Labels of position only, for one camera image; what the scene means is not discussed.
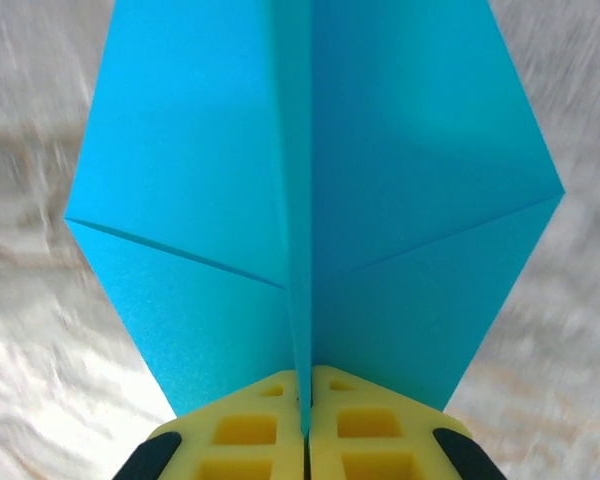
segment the yellow foam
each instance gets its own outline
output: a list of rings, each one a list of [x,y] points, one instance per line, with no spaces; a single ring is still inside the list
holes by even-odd
[[[313,369],[312,480],[462,480],[433,437],[459,421],[335,368]]]
[[[182,443],[160,480],[303,480],[296,374],[280,372],[155,430]]]

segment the motion-blurred surface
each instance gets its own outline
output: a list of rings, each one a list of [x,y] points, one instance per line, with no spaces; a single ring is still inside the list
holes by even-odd
[[[62,222],[111,7],[0,0],[0,478],[111,478],[172,416]],[[492,7],[568,194],[448,411],[510,480],[600,479],[600,0]]]

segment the blue paper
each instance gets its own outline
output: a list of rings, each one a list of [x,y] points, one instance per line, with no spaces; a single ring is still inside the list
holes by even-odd
[[[118,0],[67,219],[177,414],[445,405],[562,195],[486,0]]]

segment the blurred background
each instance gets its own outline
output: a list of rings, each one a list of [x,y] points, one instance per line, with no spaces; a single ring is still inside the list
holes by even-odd
[[[113,0],[0,0],[0,479],[172,412],[62,221]],[[452,398],[510,480],[600,479],[600,0],[492,0],[567,195]]]

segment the blue paper airplane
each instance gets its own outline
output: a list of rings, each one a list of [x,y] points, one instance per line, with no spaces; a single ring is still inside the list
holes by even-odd
[[[118,0],[66,214],[177,414],[442,408],[563,194],[486,0]]]

